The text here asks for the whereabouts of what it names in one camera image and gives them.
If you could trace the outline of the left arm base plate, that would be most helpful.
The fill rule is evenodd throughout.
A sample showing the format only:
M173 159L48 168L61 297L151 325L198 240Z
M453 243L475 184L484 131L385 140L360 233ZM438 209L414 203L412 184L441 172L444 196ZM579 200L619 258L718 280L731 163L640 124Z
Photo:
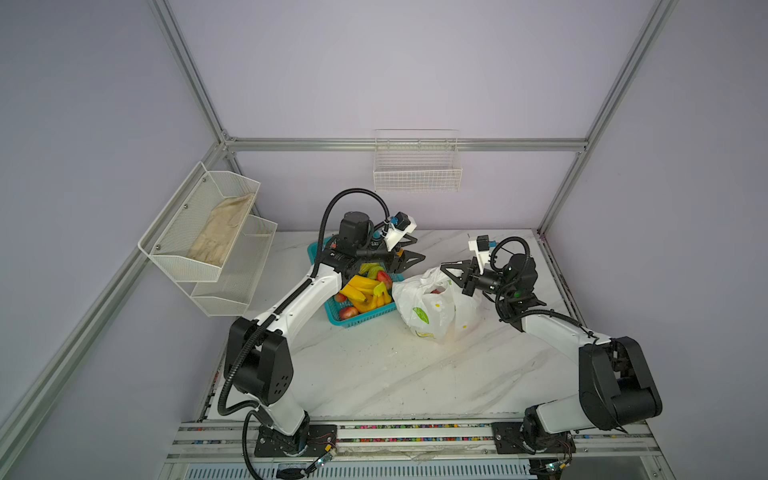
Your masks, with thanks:
M319 457L328 447L336 444L338 426L334 424L308 424L288 436L276 429L259 428L256 458Z

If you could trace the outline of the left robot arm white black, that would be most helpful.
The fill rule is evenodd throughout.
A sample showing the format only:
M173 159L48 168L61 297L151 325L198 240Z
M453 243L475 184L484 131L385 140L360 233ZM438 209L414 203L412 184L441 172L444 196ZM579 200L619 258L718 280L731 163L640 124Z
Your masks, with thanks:
M336 194L326 207L308 273L283 298L253 318L240 317L229 330L223 384L216 404L221 416L246 410L259 422L287 437L309 422L308 413L291 390L294 366L291 344L310 318L332 296L346 287L366 263L379 263L388 274L401 274L422 262L410 251L416 243L414 218L386 212L375 223L359 211L346 213L333 236L326 230L336 204L349 195L385 201L368 189L350 188Z

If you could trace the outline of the white plastic bag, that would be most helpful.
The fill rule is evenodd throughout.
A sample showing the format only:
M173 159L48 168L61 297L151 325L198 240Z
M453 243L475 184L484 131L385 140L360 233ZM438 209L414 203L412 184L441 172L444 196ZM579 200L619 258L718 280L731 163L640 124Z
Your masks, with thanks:
M481 319L480 300L464 295L462 288L438 267L396 282L392 296L411 333L440 344L471 333Z

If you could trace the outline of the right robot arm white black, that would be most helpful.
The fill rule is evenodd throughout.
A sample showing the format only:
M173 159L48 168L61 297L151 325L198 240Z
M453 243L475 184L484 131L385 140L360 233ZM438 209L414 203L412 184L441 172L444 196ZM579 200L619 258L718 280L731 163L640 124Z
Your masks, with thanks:
M620 430L662 413L661 396L636 340L590 330L536 296L537 265L526 240L492 241L481 235L468 245L471 259L444 262L441 271L462 294L479 292L490 300L501 322L544 341L576 367L574 394L526 409L522 448L538 453L576 431Z

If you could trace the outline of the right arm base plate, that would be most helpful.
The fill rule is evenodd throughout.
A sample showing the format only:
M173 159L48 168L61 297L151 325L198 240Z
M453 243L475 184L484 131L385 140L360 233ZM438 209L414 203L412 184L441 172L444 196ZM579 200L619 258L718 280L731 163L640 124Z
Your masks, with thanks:
M492 437L498 454L572 454L569 432L550 434L528 422L494 422Z

